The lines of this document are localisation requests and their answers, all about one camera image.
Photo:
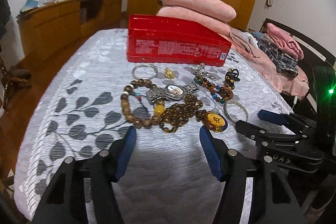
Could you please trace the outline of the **thin silver bangle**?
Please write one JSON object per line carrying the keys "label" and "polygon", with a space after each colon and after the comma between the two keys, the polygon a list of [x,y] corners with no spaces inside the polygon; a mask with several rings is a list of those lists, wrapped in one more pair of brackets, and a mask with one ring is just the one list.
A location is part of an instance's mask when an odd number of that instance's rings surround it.
{"label": "thin silver bangle", "polygon": [[158,68],[151,63],[136,65],[131,75],[134,79],[152,80],[158,76]]}

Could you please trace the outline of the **gold pendant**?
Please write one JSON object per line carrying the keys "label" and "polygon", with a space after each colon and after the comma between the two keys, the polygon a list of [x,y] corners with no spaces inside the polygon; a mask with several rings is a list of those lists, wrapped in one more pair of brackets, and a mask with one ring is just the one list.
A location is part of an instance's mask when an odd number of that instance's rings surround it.
{"label": "gold pendant", "polygon": [[167,79],[172,80],[175,78],[175,72],[169,68],[165,68],[164,75]]}

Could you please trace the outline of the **wall switch panel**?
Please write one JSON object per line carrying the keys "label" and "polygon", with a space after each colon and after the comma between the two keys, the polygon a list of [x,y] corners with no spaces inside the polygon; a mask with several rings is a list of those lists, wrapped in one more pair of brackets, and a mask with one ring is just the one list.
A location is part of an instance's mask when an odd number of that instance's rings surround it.
{"label": "wall switch panel", "polygon": [[273,5],[273,0],[266,0],[266,6],[268,6],[268,7],[272,7],[272,5]]}

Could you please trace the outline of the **pink folded clothes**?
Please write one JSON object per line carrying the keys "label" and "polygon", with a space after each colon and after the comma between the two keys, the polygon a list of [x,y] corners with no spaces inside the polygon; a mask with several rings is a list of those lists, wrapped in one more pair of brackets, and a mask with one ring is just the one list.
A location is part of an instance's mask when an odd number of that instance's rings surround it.
{"label": "pink folded clothes", "polygon": [[276,46],[296,60],[302,60],[304,53],[298,42],[282,29],[272,23],[266,24],[266,34],[273,40]]}

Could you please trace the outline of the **red metal tin box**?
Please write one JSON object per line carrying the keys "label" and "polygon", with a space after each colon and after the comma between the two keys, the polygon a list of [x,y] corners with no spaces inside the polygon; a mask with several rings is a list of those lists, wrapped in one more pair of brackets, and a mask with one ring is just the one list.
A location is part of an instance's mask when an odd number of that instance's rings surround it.
{"label": "red metal tin box", "polygon": [[129,17],[127,60],[221,67],[231,42],[200,23],[153,15]]}

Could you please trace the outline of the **long wooden sideboard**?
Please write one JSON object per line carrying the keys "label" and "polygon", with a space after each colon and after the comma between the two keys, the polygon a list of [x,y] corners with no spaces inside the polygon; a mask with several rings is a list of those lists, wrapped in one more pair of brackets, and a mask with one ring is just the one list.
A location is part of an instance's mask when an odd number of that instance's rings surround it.
{"label": "long wooden sideboard", "polygon": [[25,57],[42,63],[99,30],[116,28],[121,9],[122,0],[66,0],[24,12],[17,23]]}

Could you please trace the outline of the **wooden coat stand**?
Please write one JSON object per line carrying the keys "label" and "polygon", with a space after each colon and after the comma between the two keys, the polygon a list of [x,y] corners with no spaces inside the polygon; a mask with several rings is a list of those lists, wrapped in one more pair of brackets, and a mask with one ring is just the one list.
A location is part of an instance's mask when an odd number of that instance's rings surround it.
{"label": "wooden coat stand", "polygon": [[30,88],[31,73],[27,69],[11,69],[8,70],[1,58],[1,73],[3,75],[1,83],[4,84],[2,107],[4,110],[7,108],[9,101],[10,89],[25,89]]}

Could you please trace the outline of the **white leaf pattern bedspread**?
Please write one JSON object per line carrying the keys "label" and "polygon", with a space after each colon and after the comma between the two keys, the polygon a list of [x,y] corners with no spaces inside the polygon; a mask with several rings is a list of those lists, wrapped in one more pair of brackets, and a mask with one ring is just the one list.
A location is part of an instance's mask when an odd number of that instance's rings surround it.
{"label": "white leaf pattern bedspread", "polygon": [[[99,31],[60,69],[39,101],[21,144],[14,200],[32,219],[63,160],[94,156],[122,138],[129,124],[120,96],[135,67],[126,58],[127,30]],[[169,80],[165,68],[175,72]],[[192,65],[157,65],[159,87],[186,85]],[[114,192],[126,223],[211,223],[223,184],[211,174],[199,141],[201,123],[191,119],[173,134],[141,128],[125,176]]]}

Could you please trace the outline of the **silver wrist watch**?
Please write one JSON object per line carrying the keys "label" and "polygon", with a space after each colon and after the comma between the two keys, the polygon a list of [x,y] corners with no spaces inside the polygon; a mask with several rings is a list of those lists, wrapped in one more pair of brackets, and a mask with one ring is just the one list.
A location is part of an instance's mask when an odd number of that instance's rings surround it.
{"label": "silver wrist watch", "polygon": [[190,82],[185,86],[169,84],[164,88],[151,88],[146,92],[146,98],[151,104],[154,104],[159,100],[180,101],[185,98],[185,96],[194,94],[198,91],[198,85],[194,82]]}

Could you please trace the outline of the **wide silver bangle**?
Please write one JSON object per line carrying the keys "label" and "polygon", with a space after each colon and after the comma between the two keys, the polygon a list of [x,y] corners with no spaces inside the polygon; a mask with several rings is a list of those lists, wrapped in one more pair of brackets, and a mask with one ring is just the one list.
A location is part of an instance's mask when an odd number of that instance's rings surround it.
{"label": "wide silver bangle", "polygon": [[240,120],[247,122],[249,118],[248,111],[245,107],[235,100],[226,102],[223,106],[223,112],[229,121],[236,123]]}

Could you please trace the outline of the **plaid folded shirt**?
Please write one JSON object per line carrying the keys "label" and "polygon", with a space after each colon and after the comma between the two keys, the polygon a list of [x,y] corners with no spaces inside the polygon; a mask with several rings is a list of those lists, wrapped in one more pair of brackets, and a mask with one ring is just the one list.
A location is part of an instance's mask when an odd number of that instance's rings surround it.
{"label": "plaid folded shirt", "polygon": [[274,63],[277,73],[292,79],[297,77],[298,69],[297,61],[295,59],[288,56],[267,39],[260,39],[257,44],[259,49],[268,56],[272,63]]}

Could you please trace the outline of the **blue cloth on sideboard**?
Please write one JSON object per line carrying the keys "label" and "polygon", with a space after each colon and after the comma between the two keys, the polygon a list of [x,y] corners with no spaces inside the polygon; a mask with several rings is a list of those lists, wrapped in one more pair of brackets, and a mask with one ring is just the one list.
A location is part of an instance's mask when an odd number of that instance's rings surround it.
{"label": "blue cloth on sideboard", "polygon": [[18,19],[22,14],[28,12],[30,10],[36,9],[38,7],[39,2],[35,0],[27,0],[25,5],[20,9],[16,18]]}

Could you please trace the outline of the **lower pink folded quilt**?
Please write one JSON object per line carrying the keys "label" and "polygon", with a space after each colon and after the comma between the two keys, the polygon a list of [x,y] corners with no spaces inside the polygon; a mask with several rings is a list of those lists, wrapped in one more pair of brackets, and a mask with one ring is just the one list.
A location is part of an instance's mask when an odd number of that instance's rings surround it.
{"label": "lower pink folded quilt", "polygon": [[198,22],[199,24],[204,25],[212,31],[224,36],[229,36],[231,32],[231,28],[228,24],[183,7],[163,7],[157,12],[157,16]]}

